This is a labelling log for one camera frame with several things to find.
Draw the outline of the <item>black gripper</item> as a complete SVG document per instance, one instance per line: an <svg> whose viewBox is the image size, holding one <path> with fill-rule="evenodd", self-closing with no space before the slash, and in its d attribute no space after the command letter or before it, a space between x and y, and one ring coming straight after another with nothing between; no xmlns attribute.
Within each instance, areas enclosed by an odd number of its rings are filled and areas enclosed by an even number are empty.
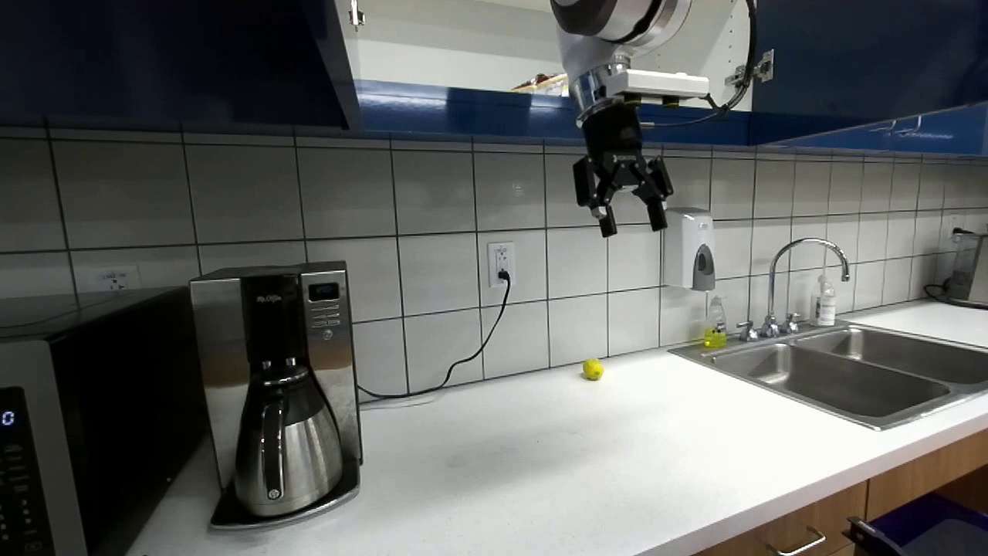
<svg viewBox="0 0 988 556"><path fill-rule="evenodd" d="M665 228L665 198L672 190L658 158L643 154L638 111L628 102L609 102L579 117L585 154L575 164L578 202L590 206L601 237L616 234L611 198L633 185L648 210L651 230Z"/></svg>

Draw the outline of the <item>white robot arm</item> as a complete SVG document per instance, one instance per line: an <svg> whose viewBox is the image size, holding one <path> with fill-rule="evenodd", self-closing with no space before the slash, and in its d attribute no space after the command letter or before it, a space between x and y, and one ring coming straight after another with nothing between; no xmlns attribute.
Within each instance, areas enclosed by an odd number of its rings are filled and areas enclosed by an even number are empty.
<svg viewBox="0 0 988 556"><path fill-rule="evenodd" d="M743 66L729 76L735 92L716 102L707 76L633 66L637 50L661 47L682 27L690 0L550 0L550 7L585 141L585 154L570 164L578 202L611 237L616 230L611 198L628 185L648 210L648 225L664 230L672 181L661 158L643 154L638 105L704 100L713 117L729 115L753 84L756 42L746 42Z"/></svg>

